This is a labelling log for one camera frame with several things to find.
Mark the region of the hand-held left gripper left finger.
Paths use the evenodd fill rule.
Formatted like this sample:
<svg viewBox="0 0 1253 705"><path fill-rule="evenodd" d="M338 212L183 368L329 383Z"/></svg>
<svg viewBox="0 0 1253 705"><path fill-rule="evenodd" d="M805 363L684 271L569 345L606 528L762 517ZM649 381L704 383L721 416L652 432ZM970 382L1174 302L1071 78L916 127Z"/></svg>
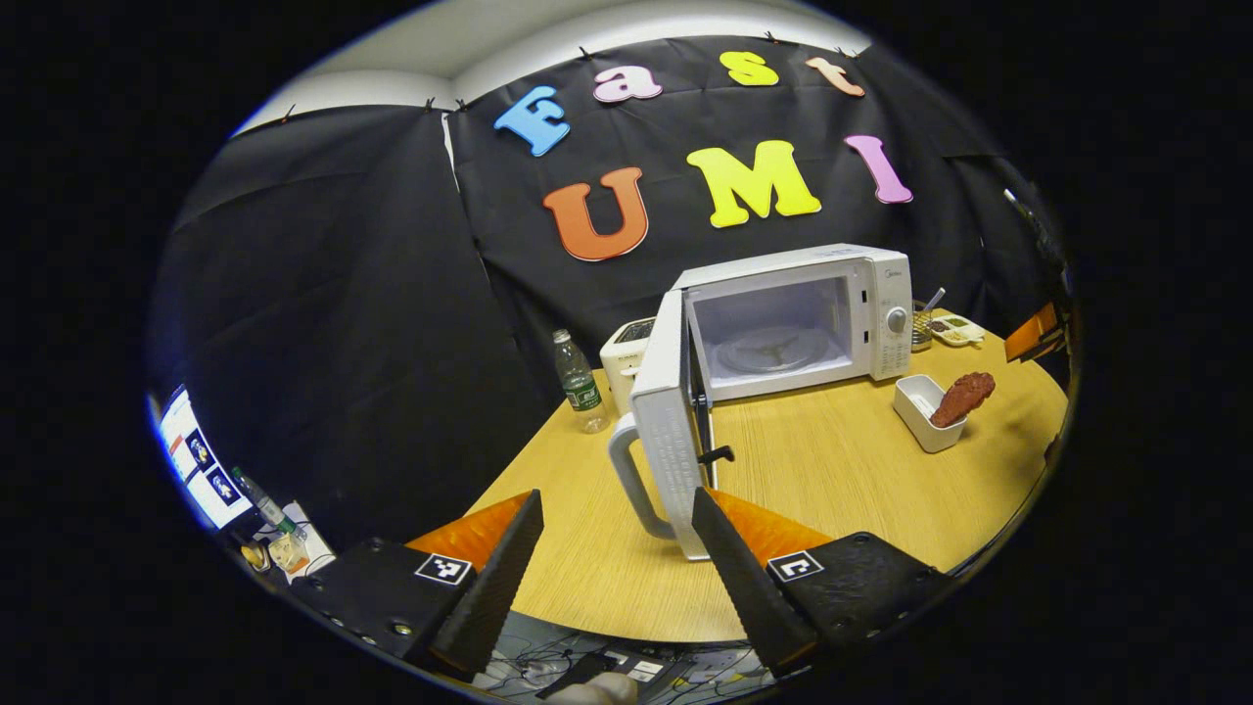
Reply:
<svg viewBox="0 0 1253 705"><path fill-rule="evenodd" d="M543 531L533 488L407 543L363 541L289 590L367 646L469 682L492 659Z"/></svg>

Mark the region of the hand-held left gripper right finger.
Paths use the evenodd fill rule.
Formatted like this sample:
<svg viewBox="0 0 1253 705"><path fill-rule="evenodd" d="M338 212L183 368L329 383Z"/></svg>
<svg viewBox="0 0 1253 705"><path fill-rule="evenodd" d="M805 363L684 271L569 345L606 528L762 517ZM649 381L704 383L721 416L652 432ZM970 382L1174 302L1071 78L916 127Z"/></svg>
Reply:
<svg viewBox="0 0 1253 705"><path fill-rule="evenodd" d="M873 533L832 538L732 493L697 490L692 526L776 677L860 664L952 591L952 575Z"/></svg>

